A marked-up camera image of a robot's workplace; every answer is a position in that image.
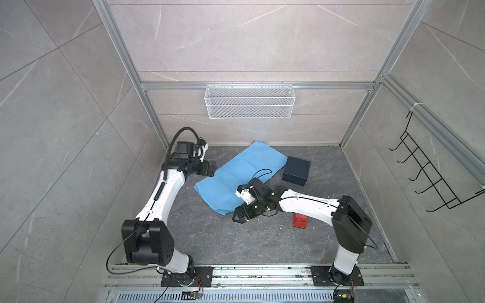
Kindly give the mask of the light blue wrapping paper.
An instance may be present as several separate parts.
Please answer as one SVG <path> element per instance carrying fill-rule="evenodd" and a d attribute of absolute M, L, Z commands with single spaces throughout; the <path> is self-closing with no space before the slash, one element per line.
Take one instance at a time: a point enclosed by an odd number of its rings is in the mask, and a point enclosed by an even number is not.
<path fill-rule="evenodd" d="M 231 213 L 244 203 L 236 196 L 238 186 L 257 175 L 266 183 L 287 162 L 287 156 L 269 145 L 255 141 L 227 164 L 217 169 L 212 178 L 196 183 L 195 190 L 216 213 Z"/>

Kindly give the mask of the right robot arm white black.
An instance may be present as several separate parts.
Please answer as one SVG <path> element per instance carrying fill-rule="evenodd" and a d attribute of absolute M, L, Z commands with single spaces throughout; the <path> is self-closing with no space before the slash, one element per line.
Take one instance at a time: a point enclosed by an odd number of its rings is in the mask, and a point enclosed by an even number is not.
<path fill-rule="evenodd" d="M 239 186 L 236 196 L 244 201 L 232 217 L 237 223 L 275 210 L 311 217 L 333 227 L 338 249 L 329 269 L 330 279 L 337 285 L 355 281 L 352 276 L 357 274 L 357 261 L 371 240 L 369 232 L 373 223 L 353 198 L 345 195 L 339 199 L 318 198 L 280 186 L 275 189 Z"/>

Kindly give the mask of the dark navy gift box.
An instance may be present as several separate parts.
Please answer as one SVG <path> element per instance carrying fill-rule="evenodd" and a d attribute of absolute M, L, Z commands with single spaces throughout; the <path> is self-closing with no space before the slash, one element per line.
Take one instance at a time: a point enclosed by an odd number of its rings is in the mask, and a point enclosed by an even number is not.
<path fill-rule="evenodd" d="M 282 180 L 288 183 L 304 186 L 308 180 L 310 165 L 310 161 L 288 157 L 284 167 Z"/>

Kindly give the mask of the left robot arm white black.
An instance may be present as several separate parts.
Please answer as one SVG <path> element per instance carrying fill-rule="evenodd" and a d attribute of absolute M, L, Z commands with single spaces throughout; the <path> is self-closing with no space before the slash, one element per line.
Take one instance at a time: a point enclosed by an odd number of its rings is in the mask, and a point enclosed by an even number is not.
<path fill-rule="evenodd" d="M 167 228 L 173 203 L 188 176 L 213 177 L 217 167 L 207 160 L 175 160 L 164 166 L 160 179 L 147 204 L 121 227 L 126 260 L 135 265 L 160 268 L 181 278 L 192 280 L 195 266 L 191 256 L 175 248 Z"/>

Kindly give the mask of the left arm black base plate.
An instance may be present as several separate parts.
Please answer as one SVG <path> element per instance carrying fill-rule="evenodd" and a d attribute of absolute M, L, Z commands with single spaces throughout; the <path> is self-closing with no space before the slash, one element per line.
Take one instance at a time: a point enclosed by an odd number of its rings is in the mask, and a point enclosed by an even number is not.
<path fill-rule="evenodd" d="M 161 287 L 210 287 L 212 285 L 213 270 L 211 266 L 189 267 L 186 273 L 164 272 Z"/>

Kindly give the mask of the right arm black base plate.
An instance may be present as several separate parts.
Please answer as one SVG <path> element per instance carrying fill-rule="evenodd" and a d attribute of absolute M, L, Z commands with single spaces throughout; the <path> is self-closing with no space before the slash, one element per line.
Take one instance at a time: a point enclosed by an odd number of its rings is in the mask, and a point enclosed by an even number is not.
<path fill-rule="evenodd" d="M 343 285 L 346 287 L 361 287 L 365 283 L 358 266 L 355 266 L 350 274 L 338 271 L 334 266 L 311 266 L 310 268 L 313 284 L 316 287 L 330 287 Z"/>

